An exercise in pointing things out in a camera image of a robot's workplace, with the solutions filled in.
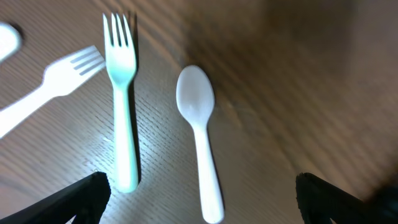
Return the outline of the white spoon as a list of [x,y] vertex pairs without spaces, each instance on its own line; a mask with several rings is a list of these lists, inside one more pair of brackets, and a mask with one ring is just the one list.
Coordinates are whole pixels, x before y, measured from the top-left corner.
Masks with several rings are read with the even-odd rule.
[[224,219],[224,205],[208,137],[207,125],[215,107],[215,95],[205,72],[185,67],[177,81],[177,108],[193,129],[197,152],[201,211],[207,223]]

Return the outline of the white fork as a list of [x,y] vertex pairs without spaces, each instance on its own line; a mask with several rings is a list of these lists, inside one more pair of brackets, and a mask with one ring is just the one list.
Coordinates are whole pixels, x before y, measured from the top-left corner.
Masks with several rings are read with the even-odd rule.
[[92,45],[68,54],[48,65],[42,84],[1,110],[1,137],[4,137],[52,98],[72,93],[105,67],[105,60]]
[[22,37],[15,27],[1,22],[1,62],[15,54],[22,45]]

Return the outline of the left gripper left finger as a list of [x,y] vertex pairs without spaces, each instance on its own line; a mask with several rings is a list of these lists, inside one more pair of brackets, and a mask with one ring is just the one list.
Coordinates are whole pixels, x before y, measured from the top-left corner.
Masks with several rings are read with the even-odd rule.
[[106,173],[91,175],[1,219],[1,224],[98,224],[111,196]]

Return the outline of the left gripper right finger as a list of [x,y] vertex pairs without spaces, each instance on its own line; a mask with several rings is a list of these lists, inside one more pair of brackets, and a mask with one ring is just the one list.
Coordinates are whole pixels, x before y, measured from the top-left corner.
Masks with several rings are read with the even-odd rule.
[[297,203],[304,223],[397,223],[397,180],[362,201],[309,173],[296,176]]

